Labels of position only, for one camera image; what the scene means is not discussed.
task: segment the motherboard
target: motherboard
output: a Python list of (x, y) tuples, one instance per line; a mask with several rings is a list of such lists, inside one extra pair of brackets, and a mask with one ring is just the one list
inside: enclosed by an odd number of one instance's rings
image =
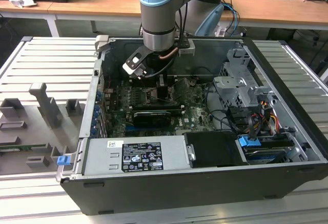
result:
[(105, 89), (109, 137), (182, 135), (213, 131), (213, 118), (204, 104), (207, 83), (195, 77), (168, 79), (167, 95), (161, 88), (123, 80)]

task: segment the copper tube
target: copper tube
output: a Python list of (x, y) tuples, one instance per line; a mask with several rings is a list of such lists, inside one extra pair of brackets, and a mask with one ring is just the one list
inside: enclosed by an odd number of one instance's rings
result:
[(167, 59), (167, 58), (169, 58), (169, 57), (171, 57), (174, 53), (176, 53), (177, 51), (179, 50), (179, 48), (174, 48), (170, 53), (168, 53), (167, 55), (165, 55), (165, 56), (159, 56), (159, 59), (160, 60), (165, 60), (165, 59)]

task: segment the connector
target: connector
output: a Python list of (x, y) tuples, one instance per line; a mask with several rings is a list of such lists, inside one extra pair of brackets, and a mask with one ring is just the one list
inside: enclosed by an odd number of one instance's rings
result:
[(241, 147), (245, 146), (261, 146), (260, 140), (257, 138), (256, 140), (250, 140), (248, 139), (248, 136), (242, 136), (238, 139)]

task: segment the gray bracket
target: gray bracket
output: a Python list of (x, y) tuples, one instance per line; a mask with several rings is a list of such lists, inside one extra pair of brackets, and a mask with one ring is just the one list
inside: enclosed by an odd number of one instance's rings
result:
[(56, 146), (54, 146), (52, 148), (52, 152), (51, 152), (50, 158), (56, 164), (59, 156), (61, 156), (61, 154), (58, 151), (58, 148)]
[(81, 115), (82, 109), (78, 99), (69, 99), (66, 102), (66, 111), (68, 116)]
[(43, 168), (49, 165), (45, 156), (29, 156), (25, 162), (30, 168)]
[(30, 42), (33, 39), (33, 36), (23, 36), (20, 42)]
[(5, 98), (0, 105), (0, 111), (5, 118), (18, 118), (17, 109), (23, 109), (23, 105), (18, 98)]
[(188, 39), (189, 42), (189, 47), (188, 48), (181, 48), (179, 49), (179, 56), (184, 55), (184, 54), (190, 54), (190, 55), (195, 55), (196, 47), (192, 39)]
[(60, 125), (60, 120), (57, 118), (58, 106), (55, 102), (49, 101), (46, 94), (47, 85), (45, 83), (33, 83), (30, 87), (29, 93), (36, 97), (40, 104), (41, 114), (52, 128)]
[(21, 142), (21, 139), (18, 136), (7, 137), (0, 141), (0, 146), (18, 145), (20, 142)]
[(48, 153), (51, 152), (52, 147), (49, 143), (46, 143), (45, 146), (33, 146), (32, 147), (32, 151), (34, 152), (44, 152), (44, 153)]
[(4, 121), (3, 123), (0, 123), (0, 130), (14, 130), (14, 129), (25, 129), (27, 128), (27, 125), (25, 121), (19, 120), (19, 121)]
[(103, 51), (106, 48), (108, 41), (109, 41), (108, 35), (98, 35), (96, 37), (96, 42), (94, 43), (96, 51), (97, 52)]

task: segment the green circuit board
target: green circuit board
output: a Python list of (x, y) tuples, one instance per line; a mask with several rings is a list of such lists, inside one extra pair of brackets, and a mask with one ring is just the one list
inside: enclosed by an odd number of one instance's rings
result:
[[(159, 99), (156, 98), (156, 88), (133, 87), (129, 81), (119, 83), (106, 101), (109, 137), (182, 135), (191, 131), (215, 130), (203, 103), (204, 87), (204, 84), (198, 84), (194, 79), (180, 78), (169, 86), (168, 98)], [(133, 114), (159, 110), (158, 107), (153, 110), (153, 106), (163, 106), (161, 111), (175, 114), (171, 116), (169, 126), (134, 127)]]

